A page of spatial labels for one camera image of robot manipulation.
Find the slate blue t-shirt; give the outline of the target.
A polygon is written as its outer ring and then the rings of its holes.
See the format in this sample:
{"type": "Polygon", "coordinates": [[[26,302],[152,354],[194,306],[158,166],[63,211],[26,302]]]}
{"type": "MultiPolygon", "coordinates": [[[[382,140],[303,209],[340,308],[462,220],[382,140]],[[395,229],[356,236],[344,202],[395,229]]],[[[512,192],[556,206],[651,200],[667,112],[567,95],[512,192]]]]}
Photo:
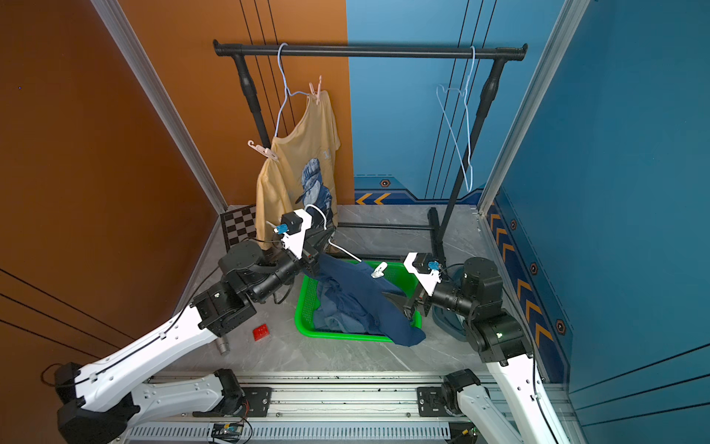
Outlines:
{"type": "Polygon", "coordinates": [[[358,326],[352,317],[340,312],[325,295],[320,297],[320,306],[315,310],[312,321],[316,330],[325,332],[353,333],[358,326]]]}

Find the navy printed t-shirt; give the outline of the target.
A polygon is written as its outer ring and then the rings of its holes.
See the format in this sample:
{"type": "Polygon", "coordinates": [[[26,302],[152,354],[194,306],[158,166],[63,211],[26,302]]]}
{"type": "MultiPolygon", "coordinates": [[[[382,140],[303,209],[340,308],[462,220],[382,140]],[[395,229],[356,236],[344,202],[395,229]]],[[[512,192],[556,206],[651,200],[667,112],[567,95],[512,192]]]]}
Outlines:
{"type": "Polygon", "coordinates": [[[333,301],[340,312],[352,317],[357,330],[349,334],[387,336],[397,345],[412,347],[426,338],[403,312],[386,299],[383,292],[406,295],[384,277],[373,279],[373,268],[364,262],[356,264],[321,255],[319,259],[317,295],[333,301]]]}

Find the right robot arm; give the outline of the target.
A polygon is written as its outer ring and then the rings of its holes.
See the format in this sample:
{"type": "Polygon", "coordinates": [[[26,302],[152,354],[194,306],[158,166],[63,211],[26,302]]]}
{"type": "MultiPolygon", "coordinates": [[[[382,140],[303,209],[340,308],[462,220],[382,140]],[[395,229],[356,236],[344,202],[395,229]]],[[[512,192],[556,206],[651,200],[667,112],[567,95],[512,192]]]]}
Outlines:
{"type": "Polygon", "coordinates": [[[418,280],[405,314],[440,307],[462,316],[467,342],[495,379],[513,418],[499,411],[470,370],[445,376],[447,410],[470,420],[489,443],[569,442],[545,391],[527,330],[503,306],[504,283],[496,264],[472,257],[463,263],[457,283],[446,279],[430,253],[409,253],[403,266],[418,280]]]}

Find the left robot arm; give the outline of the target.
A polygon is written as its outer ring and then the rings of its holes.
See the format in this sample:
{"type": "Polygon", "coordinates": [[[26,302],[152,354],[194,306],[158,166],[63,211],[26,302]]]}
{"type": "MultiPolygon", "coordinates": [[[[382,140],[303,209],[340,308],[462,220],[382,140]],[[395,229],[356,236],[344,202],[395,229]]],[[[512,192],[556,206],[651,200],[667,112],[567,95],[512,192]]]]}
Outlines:
{"type": "Polygon", "coordinates": [[[164,325],[92,364],[57,368],[55,392],[62,401],[57,427],[62,438],[68,443],[108,443],[129,428],[178,414],[245,414],[244,391],[228,369],[172,383],[149,379],[255,316],[258,303],[292,284],[299,273],[315,273],[335,231],[333,225],[314,227],[302,210],[289,213],[277,228],[274,246],[263,250],[257,240],[246,240],[231,247],[218,262],[221,279],[164,325]]]}

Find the light blue wire hanger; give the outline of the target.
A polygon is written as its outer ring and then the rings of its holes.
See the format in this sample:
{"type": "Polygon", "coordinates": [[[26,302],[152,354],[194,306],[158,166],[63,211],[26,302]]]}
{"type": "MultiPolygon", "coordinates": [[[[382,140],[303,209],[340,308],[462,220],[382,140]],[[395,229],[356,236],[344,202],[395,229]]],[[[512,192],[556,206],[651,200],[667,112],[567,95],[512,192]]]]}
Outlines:
{"type": "Polygon", "coordinates": [[[449,135],[453,137],[453,144],[455,148],[455,152],[457,154],[457,157],[460,162],[460,172],[463,174],[463,185],[465,186],[465,189],[467,192],[471,192],[473,190],[473,181],[474,181],[474,173],[468,172],[467,166],[464,166],[464,161],[471,162],[471,154],[466,154],[467,150],[471,148],[471,142],[466,142],[466,148],[464,150],[460,149],[459,141],[460,141],[460,136],[457,136],[454,134],[454,129],[453,125],[451,122],[451,118],[455,117],[455,112],[449,116],[447,114],[447,107],[444,105],[441,99],[441,94],[445,93],[450,93],[453,92],[456,94],[456,103],[458,105],[463,106],[463,116],[464,116],[464,121],[462,124],[466,124],[466,129],[471,129],[471,113],[469,109],[469,101],[470,101],[470,96],[471,96],[471,87],[473,86],[473,72],[475,68],[475,59],[476,59],[476,53],[477,50],[475,49],[475,46],[472,44],[470,46],[471,49],[471,63],[470,63],[470,69],[468,71],[468,74],[465,77],[463,86],[460,88],[454,88],[454,87],[445,87],[443,83],[438,84],[436,86],[435,94],[436,94],[436,100],[438,102],[438,105],[440,107],[442,117],[444,118],[447,128],[449,129],[449,135]]]}

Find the white clothespin front navy shirt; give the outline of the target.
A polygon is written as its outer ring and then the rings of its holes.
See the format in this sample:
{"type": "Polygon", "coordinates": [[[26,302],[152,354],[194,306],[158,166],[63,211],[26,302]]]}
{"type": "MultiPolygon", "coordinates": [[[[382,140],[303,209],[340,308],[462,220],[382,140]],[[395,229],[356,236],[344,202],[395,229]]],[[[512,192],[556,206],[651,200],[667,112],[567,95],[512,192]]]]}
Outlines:
{"type": "Polygon", "coordinates": [[[388,263],[387,262],[381,262],[371,273],[371,277],[373,279],[379,279],[380,277],[384,277],[385,271],[388,268],[388,263]]]}

